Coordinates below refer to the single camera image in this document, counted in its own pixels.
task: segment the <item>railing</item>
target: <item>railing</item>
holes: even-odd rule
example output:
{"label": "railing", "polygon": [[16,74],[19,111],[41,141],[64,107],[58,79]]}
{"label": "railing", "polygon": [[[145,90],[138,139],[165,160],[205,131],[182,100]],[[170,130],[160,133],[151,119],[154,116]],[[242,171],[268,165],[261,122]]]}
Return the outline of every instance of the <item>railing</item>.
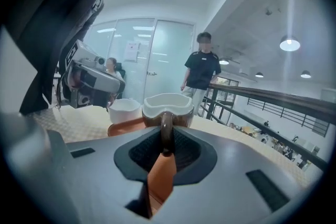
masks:
{"label": "railing", "polygon": [[288,140],[287,138],[283,137],[282,135],[272,130],[271,128],[264,126],[262,123],[257,122],[239,113],[238,111],[235,111],[234,109],[217,102],[216,99],[219,90],[226,91],[229,93],[241,95],[244,97],[267,102],[270,104],[280,105],[283,108],[288,108],[300,113],[304,113],[305,115],[309,115],[316,119],[330,122],[332,124],[336,123],[336,104],[320,101],[313,98],[298,97],[292,94],[284,94],[279,92],[265,91],[251,88],[222,86],[217,84],[211,84],[209,88],[214,89],[211,99],[208,97],[205,98],[207,103],[209,103],[209,108],[206,108],[205,106],[201,105],[201,107],[207,112],[206,116],[207,119],[209,120],[215,119],[218,123],[225,125],[224,122],[222,122],[216,115],[213,114],[214,107],[217,105],[222,109],[231,112],[232,114],[240,117],[241,119],[261,129],[264,133],[267,133],[268,135],[274,137],[278,141],[284,143],[286,146],[288,146],[289,148],[293,149],[295,152],[300,154],[303,159],[311,161],[321,170],[326,169],[327,167],[326,161],[312,154],[310,151],[300,146],[299,144],[296,144],[295,142]]}
{"label": "railing", "polygon": [[318,133],[319,135],[322,135],[323,137],[326,136],[326,133],[328,131],[328,127],[329,127],[328,122],[316,121],[316,119],[310,116],[307,116],[306,114],[302,114],[302,113],[298,114],[298,113],[295,113],[294,111],[285,109],[278,105],[269,104],[269,103],[251,99],[251,98],[248,99],[247,104],[252,105],[261,110],[265,110],[267,112],[273,113],[275,115],[278,115],[280,116],[280,118],[285,118],[287,120],[296,122],[300,124],[301,126],[305,126],[309,129],[312,129],[314,132]]}

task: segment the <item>white counter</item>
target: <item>white counter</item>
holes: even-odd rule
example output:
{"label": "white counter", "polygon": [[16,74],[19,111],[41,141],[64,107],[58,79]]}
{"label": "white counter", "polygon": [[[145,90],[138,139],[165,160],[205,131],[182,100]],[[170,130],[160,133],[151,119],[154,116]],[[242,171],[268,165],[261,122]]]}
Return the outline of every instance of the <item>white counter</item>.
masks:
{"label": "white counter", "polygon": [[[74,109],[67,105],[60,110],[43,110],[29,117],[33,117],[43,128],[59,132],[66,143],[106,138],[107,129],[111,125],[109,113],[98,106]],[[291,174],[302,187],[310,184],[304,172],[293,162],[242,132],[198,116],[194,116],[190,128],[244,143]]]}

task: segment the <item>black slot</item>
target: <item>black slot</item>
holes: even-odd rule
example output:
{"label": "black slot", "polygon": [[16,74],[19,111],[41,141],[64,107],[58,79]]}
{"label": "black slot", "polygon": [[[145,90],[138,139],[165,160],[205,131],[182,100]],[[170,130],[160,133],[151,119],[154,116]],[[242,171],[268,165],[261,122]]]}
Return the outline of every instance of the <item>black slot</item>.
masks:
{"label": "black slot", "polygon": [[289,202],[288,197],[261,170],[251,171],[246,175],[272,212]]}
{"label": "black slot", "polygon": [[95,152],[93,148],[87,147],[87,148],[83,148],[82,150],[71,151],[70,153],[72,154],[73,158],[78,158],[78,157],[82,157],[82,156],[88,155],[93,152]]}

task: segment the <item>man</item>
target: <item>man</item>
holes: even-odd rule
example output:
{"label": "man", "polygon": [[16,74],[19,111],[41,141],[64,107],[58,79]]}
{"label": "man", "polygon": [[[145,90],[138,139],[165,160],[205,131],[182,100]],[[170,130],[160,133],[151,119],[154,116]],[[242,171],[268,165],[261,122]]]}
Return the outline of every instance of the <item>man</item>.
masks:
{"label": "man", "polygon": [[200,33],[197,42],[201,50],[193,52],[185,63],[187,71],[181,86],[182,94],[193,99],[194,115],[198,113],[210,82],[215,81],[221,72],[219,58],[211,52],[211,35]]}
{"label": "man", "polygon": [[267,141],[268,141],[268,136],[265,136],[261,139],[261,142],[264,143],[264,144],[266,144]]}
{"label": "man", "polygon": [[269,127],[269,125],[268,125],[268,121],[265,121],[265,122],[264,122],[264,126]]}
{"label": "man", "polygon": [[[19,49],[37,70],[21,106],[28,114],[51,104],[52,80],[59,59],[64,59],[77,39],[103,9],[103,0],[16,0],[5,26]],[[59,61],[60,74],[65,72]]]}

